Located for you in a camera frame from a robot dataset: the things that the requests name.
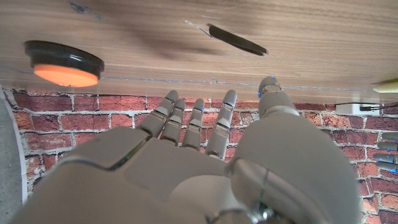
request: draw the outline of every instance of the red brick wall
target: red brick wall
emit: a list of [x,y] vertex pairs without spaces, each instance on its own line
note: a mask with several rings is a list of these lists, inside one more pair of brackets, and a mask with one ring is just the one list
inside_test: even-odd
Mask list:
[[[134,127],[161,100],[145,96],[4,92],[21,134],[29,192],[69,150],[109,128]],[[187,99],[184,128],[193,102],[194,99]],[[205,100],[203,147],[220,106],[220,100]],[[361,223],[398,223],[398,175],[379,170],[372,157],[380,152],[376,143],[381,140],[381,133],[398,130],[398,110],[386,110],[382,116],[339,116],[334,105],[296,104],[296,107],[303,117],[329,134],[352,163],[361,194]],[[237,102],[227,160],[232,158],[245,127],[258,119],[257,108],[256,102]]]

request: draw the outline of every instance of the gray robot hand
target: gray robot hand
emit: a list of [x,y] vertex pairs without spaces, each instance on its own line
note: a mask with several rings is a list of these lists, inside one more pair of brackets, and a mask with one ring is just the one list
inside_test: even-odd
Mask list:
[[358,191],[343,153],[274,77],[259,97],[260,120],[225,163],[236,92],[227,92],[202,154],[204,102],[195,102],[178,147],[185,103],[171,91],[137,128],[72,150],[12,223],[356,224]]
[[[398,133],[382,133],[382,139],[390,140],[379,142],[377,146],[382,150],[397,151]],[[373,158],[377,160],[376,165],[384,170],[391,171],[393,173],[397,172],[398,167],[398,156],[392,154],[377,153],[373,155]]]

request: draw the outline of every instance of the orange button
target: orange button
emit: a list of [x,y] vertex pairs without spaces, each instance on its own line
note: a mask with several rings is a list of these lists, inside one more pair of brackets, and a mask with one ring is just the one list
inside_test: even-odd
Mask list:
[[96,75],[59,65],[35,65],[34,73],[61,86],[85,87],[98,83]]

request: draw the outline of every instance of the wood grain surface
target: wood grain surface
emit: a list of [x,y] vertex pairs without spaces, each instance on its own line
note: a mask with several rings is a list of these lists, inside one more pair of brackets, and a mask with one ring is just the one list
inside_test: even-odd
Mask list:
[[[0,83],[47,91],[255,100],[277,77],[296,102],[392,102],[377,83],[398,78],[398,1],[1,0]],[[194,27],[214,24],[265,47],[260,57]],[[27,40],[70,45],[105,62],[97,86],[67,88],[31,74]]]

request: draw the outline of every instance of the yellow object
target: yellow object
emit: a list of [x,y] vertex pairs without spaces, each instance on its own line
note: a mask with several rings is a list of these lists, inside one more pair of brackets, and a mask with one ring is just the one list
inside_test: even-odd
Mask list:
[[98,78],[94,74],[58,65],[36,65],[34,73],[61,86],[85,87],[98,83]]
[[378,93],[398,93],[398,82],[386,83],[373,88]]

